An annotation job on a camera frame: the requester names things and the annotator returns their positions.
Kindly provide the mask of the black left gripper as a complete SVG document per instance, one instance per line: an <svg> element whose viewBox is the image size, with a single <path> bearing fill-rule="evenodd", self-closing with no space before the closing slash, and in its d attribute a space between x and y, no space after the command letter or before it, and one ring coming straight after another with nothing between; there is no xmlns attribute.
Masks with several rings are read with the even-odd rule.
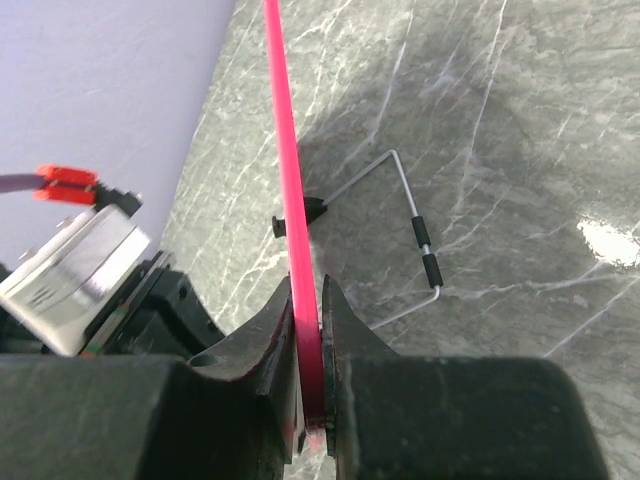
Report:
<svg viewBox="0 0 640 480"><path fill-rule="evenodd" d="M188 276L168 254L137 265L85 331L77 356L166 354L190 358L224 339ZM1 306L4 354L58 355Z"/></svg>

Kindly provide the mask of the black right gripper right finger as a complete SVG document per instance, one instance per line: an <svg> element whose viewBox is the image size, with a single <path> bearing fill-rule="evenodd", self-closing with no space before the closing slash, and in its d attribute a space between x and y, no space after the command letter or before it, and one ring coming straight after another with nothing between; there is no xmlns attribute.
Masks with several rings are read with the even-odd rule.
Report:
<svg viewBox="0 0 640 480"><path fill-rule="evenodd" d="M340 479L605 479L582 398L555 363L403 356L322 288L327 448Z"/></svg>

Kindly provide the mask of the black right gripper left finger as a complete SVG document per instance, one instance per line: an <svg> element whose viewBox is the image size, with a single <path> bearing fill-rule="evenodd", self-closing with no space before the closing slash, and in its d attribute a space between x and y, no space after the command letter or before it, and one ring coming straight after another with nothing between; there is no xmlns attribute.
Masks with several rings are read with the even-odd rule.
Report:
<svg viewBox="0 0 640 480"><path fill-rule="evenodd" d="M279 479L303 431L288 280L190 360L1 359L5 479Z"/></svg>

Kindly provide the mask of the pink framed whiteboard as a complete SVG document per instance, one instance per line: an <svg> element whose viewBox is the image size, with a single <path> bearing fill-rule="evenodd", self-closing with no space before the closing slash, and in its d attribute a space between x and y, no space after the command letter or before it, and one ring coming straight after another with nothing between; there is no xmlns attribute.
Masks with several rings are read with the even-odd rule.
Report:
<svg viewBox="0 0 640 480"><path fill-rule="evenodd" d="M279 3L265 0L263 12L303 412L310 451L319 453L326 446L322 336Z"/></svg>

